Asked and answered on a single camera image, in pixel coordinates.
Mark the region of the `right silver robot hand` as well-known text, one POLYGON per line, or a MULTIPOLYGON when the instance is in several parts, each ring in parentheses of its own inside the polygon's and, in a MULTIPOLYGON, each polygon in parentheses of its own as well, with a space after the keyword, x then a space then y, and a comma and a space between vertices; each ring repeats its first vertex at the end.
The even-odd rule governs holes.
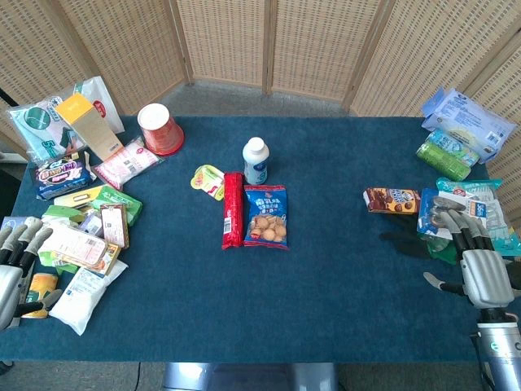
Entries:
POLYGON ((445 237, 456 248, 462 282, 442 281, 429 272, 423 274, 424 279, 438 290, 467 297, 479 310, 506 308, 514 301, 506 263, 484 225, 485 204, 438 194, 426 212, 437 233, 448 232, 445 237))

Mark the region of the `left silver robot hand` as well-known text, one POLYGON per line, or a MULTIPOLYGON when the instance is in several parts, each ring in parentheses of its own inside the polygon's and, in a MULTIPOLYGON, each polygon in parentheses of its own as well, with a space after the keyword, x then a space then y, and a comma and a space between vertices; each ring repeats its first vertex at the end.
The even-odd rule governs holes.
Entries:
POLYGON ((53 289, 42 299, 27 303, 30 272, 37 252, 51 236, 39 218, 30 217, 17 227, 1 229, 1 329, 16 327, 26 314, 49 310, 62 296, 63 291, 53 289))

